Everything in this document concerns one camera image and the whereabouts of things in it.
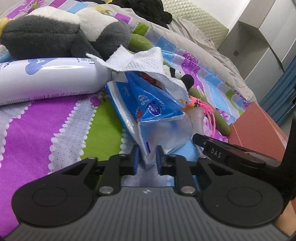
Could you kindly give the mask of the person's right hand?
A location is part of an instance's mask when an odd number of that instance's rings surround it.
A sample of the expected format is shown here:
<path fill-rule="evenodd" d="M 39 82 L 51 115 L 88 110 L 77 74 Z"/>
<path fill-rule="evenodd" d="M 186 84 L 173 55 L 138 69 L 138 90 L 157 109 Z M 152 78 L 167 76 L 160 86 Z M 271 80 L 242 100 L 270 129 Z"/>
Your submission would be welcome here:
<path fill-rule="evenodd" d="M 295 232 L 296 215 L 291 202 L 288 203 L 275 225 L 288 236 L 291 236 Z"/>

